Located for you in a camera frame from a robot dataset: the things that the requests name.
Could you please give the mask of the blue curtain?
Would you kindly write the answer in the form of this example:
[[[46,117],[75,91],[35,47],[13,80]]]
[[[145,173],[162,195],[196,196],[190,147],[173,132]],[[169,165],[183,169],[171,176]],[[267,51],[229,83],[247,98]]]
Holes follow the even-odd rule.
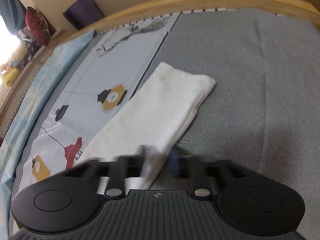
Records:
[[[8,31],[17,35],[25,27],[26,8],[20,0],[0,0],[1,17]]]

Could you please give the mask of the dark red owl cushion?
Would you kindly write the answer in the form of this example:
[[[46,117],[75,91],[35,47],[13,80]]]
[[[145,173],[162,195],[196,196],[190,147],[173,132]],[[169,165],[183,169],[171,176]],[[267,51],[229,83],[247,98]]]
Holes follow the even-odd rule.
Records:
[[[32,7],[27,7],[25,25],[38,44],[48,46],[51,35],[48,23],[41,12]]]

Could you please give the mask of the wooden bed frame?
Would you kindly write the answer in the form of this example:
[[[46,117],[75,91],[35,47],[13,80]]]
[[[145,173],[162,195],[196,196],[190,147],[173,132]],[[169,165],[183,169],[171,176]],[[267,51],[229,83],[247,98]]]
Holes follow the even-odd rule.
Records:
[[[257,8],[277,15],[308,20],[316,29],[319,28],[319,11],[311,3],[303,0],[153,0],[116,12],[77,32],[71,33],[58,28],[48,46],[42,47],[36,53],[31,63],[17,77],[13,86],[10,89],[1,86],[1,138],[5,137],[34,77],[58,45],[73,40],[91,29],[102,33],[115,27],[156,16],[220,8],[229,10]]]

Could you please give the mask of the light blue folded sheet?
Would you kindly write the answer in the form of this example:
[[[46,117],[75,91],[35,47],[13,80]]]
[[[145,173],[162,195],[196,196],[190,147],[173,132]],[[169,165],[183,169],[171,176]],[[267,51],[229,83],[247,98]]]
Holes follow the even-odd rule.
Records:
[[[9,238],[9,207],[13,175],[29,133],[62,77],[87,45],[94,30],[57,46],[33,79],[1,145],[1,239]]]

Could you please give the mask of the white sock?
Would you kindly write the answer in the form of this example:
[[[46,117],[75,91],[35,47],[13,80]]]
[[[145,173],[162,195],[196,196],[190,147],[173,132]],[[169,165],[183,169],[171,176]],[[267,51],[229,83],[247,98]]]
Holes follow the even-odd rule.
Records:
[[[185,133],[216,81],[161,62],[139,91],[90,141],[77,165],[88,159],[112,161],[145,154],[142,174],[127,183],[147,190],[171,148]]]

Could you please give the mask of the yellow plush toy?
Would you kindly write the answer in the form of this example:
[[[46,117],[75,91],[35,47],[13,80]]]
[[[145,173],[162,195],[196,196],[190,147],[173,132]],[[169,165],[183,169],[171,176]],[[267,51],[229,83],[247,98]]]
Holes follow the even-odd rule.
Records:
[[[28,48],[20,44],[9,57],[6,63],[1,65],[1,80],[6,88],[11,88],[17,77],[32,58]]]

